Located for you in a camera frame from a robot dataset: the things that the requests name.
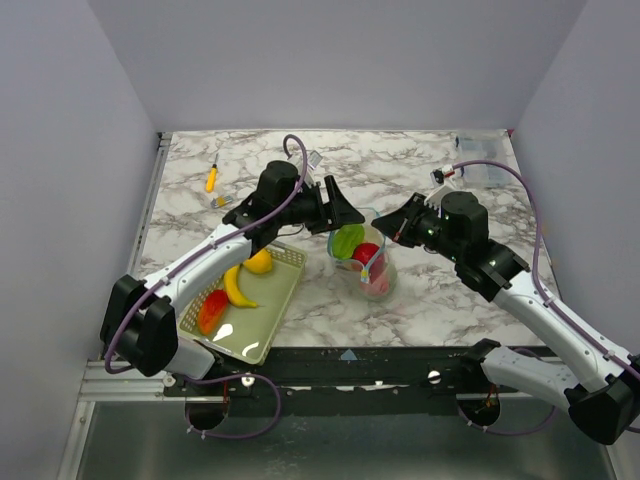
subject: lemon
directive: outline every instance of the lemon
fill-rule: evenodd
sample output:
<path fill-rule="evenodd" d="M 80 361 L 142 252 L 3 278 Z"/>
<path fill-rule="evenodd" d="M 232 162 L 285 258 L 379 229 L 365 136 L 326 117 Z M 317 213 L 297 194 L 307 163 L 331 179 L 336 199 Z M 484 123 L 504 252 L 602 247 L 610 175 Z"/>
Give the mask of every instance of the lemon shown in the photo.
<path fill-rule="evenodd" d="M 242 262 L 242 265 L 244 265 L 244 267 L 251 273 L 262 275 L 263 273 L 271 271 L 273 268 L 273 260 L 271 259 L 271 254 L 267 249 L 263 248 L 249 260 Z"/>

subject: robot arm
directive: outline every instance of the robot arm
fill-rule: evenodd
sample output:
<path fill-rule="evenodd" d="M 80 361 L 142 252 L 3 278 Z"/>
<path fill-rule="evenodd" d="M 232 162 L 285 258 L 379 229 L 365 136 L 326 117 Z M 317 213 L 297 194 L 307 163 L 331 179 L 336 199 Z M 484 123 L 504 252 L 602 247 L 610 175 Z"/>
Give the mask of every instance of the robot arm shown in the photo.
<path fill-rule="evenodd" d="M 198 246 L 143 280 L 130 275 L 120 278 L 109 298 L 101 340 L 110 345 L 120 329 L 115 351 L 143 375 L 165 370 L 203 378 L 214 363 L 213 354 L 199 343 L 179 337 L 176 329 L 176 319 L 195 296 L 228 269 L 270 244 L 285 225 L 304 224 L 316 234 L 364 222 L 332 176 L 325 178 L 328 202 L 323 202 L 319 184 L 305 177 L 301 190 L 282 208 L 298 179 L 293 164 L 270 162 L 260 175 L 256 191 L 225 215 L 222 224 Z M 277 214 L 264 221 L 276 210 Z M 253 226 L 244 234 L 229 238 L 249 225 Z"/>
<path fill-rule="evenodd" d="M 484 340 L 470 349 L 479 364 L 475 375 L 568 411 L 574 423 L 600 443 L 613 443 L 636 418 L 640 384 L 610 357 L 625 359 L 640 371 L 638 358 L 554 299 L 607 348 L 609 354 L 603 355 L 549 308 L 537 292 L 527 263 L 489 238 L 488 212 L 473 194 L 454 191 L 446 184 L 429 198 L 414 193 L 399 210 L 372 225 L 402 246 L 421 246 L 450 259 L 463 284 L 523 322 L 564 362 L 546 364 Z"/>

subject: yellow screwdriver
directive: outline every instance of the yellow screwdriver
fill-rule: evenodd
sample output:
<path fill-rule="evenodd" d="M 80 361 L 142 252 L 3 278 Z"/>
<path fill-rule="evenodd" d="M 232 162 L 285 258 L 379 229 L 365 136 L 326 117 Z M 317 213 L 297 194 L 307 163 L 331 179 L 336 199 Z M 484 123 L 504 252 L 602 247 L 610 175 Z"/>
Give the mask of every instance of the yellow screwdriver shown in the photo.
<path fill-rule="evenodd" d="M 213 161 L 213 166 L 211 167 L 211 171 L 209 172 L 209 178 L 207 179 L 207 186 L 205 190 L 207 193 L 213 192 L 213 187 L 216 184 L 216 174 L 218 173 L 218 154 L 216 153 L 216 158 Z"/>

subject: white wall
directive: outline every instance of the white wall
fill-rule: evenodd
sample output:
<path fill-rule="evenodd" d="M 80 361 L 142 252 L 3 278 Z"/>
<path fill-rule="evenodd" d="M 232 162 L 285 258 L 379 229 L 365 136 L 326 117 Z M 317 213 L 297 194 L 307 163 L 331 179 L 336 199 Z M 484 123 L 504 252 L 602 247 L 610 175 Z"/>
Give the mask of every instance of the white wall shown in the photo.
<path fill-rule="evenodd" d="M 0 478 L 54 478 L 157 137 L 85 0 L 0 14 Z"/>
<path fill-rule="evenodd" d="M 89 0 L 163 130 L 513 127 L 585 0 Z"/>
<path fill-rule="evenodd" d="M 640 353 L 638 19 L 637 0 L 590 0 L 514 136 L 565 300 L 632 353 Z M 639 436 L 625 437 L 637 458 Z"/>

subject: table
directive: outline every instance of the table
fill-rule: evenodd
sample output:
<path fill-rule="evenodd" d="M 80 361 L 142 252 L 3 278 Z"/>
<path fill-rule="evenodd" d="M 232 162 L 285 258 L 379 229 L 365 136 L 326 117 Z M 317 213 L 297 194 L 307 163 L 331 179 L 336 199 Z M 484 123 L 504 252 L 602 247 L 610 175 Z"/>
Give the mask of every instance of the table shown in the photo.
<path fill-rule="evenodd" d="M 203 240 L 227 208 L 214 210 L 204 190 L 215 154 L 216 195 L 241 200 L 271 160 L 285 159 L 282 139 L 295 133 L 324 158 L 316 180 L 332 174 L 352 205 L 387 213 L 415 191 L 432 188 L 430 172 L 456 159 L 455 132 L 203 131 L 174 133 L 162 174 L 138 275 L 151 273 Z M 510 166 L 517 162 L 506 132 Z M 530 262 L 534 220 L 524 189 L 471 190 L 489 211 L 492 238 Z M 275 338 L 275 346 L 466 346 L 482 338 L 508 345 L 539 344 L 524 325 L 460 283 L 453 265 L 422 249 L 392 245 L 398 286 L 382 303 L 345 290 L 326 253 L 327 235 L 303 232 L 283 238 L 308 252 L 304 278 Z M 540 262 L 555 289 L 548 257 Z"/>

